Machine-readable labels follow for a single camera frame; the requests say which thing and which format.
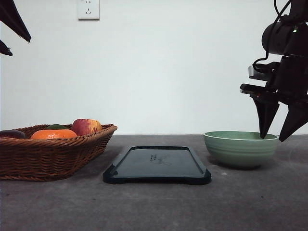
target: ceramic bowl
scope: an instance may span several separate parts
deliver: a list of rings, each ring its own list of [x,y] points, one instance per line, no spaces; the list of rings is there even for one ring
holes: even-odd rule
[[[257,167],[271,158],[278,136],[260,138],[258,132],[212,131],[204,134],[205,145],[219,162],[233,167]]]

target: table surface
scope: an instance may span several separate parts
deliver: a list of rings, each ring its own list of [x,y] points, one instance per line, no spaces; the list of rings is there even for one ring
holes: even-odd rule
[[[190,146],[212,174],[207,185],[107,184],[102,173],[126,147]],[[114,135],[69,179],[0,181],[2,231],[306,231],[308,136],[279,144],[259,168],[213,159],[201,135]]]

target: wall socket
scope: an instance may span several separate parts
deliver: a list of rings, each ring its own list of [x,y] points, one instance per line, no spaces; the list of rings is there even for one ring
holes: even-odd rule
[[[78,19],[100,19],[100,0],[77,0]]]

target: plastic tray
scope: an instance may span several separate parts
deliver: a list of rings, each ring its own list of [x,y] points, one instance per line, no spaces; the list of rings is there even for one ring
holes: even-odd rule
[[[104,172],[103,181],[111,184],[126,182],[184,182],[207,184],[211,174],[190,147],[134,146],[121,153]]]

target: orange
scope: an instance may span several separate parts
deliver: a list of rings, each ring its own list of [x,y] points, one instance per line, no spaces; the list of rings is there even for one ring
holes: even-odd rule
[[[31,139],[67,139],[76,137],[77,134],[74,133],[72,130],[69,129],[62,129],[62,130],[39,130],[33,133]]]

